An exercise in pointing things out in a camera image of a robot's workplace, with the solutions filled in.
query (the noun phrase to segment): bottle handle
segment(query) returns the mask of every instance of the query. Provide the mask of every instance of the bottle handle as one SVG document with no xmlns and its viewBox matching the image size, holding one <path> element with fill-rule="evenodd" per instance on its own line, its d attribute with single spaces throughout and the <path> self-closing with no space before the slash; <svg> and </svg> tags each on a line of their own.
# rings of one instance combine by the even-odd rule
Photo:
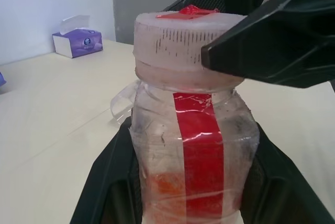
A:
<svg viewBox="0 0 335 224">
<path fill-rule="evenodd" d="M 140 82 L 140 80 L 136 80 L 127 85 L 110 101 L 111 114 L 119 125 L 131 116 L 131 109 L 133 108 L 136 91 Z"/>
</svg>

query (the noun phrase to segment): white wall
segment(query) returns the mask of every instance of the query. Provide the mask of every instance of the white wall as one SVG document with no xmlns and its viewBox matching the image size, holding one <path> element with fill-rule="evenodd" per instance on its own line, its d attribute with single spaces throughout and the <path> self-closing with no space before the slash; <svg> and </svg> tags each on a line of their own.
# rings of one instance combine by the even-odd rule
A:
<svg viewBox="0 0 335 224">
<path fill-rule="evenodd" d="M 0 64 L 52 52 L 60 20 L 78 14 L 115 39 L 113 0 L 0 0 Z"/>
</svg>

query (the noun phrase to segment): black markings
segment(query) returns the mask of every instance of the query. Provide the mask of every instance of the black markings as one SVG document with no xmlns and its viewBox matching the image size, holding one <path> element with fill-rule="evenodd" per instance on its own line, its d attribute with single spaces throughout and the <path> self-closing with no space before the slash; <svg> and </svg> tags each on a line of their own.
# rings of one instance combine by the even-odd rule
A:
<svg viewBox="0 0 335 224">
<path fill-rule="evenodd" d="M 165 146 L 165 140 L 163 139 L 163 134 L 162 134 L 162 136 L 161 136 L 161 140 L 162 140 L 162 143 L 164 144 L 164 146 Z"/>
</svg>

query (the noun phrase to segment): orange liquid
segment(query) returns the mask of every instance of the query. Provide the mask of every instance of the orange liquid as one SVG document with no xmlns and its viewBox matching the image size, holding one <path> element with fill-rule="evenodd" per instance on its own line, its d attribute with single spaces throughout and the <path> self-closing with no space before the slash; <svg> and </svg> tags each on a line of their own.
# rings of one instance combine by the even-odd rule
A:
<svg viewBox="0 0 335 224">
<path fill-rule="evenodd" d="M 148 224 L 185 224 L 185 176 L 177 173 L 150 175 L 146 180 Z"/>
</svg>

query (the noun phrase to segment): bottle neck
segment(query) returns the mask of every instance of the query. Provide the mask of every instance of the bottle neck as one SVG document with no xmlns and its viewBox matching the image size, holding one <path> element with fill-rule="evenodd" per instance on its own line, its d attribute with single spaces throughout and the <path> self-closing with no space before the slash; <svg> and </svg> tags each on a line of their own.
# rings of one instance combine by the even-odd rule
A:
<svg viewBox="0 0 335 224">
<path fill-rule="evenodd" d="M 189 88 L 174 88 L 174 87 L 157 87 L 150 83 L 141 81 L 140 89 L 144 89 L 146 93 L 153 99 L 169 103 L 169 98 L 172 93 L 187 93 L 187 94 L 211 94 L 213 103 L 224 103 L 228 101 L 233 95 L 234 89 L 221 89 L 219 91 L 207 91 L 202 89 L 201 91 L 195 91 Z"/>
<path fill-rule="evenodd" d="M 206 68 L 175 71 L 147 65 L 136 60 L 136 75 L 155 87 L 185 93 L 216 93 L 229 91 L 242 83 L 243 78 Z"/>
</svg>

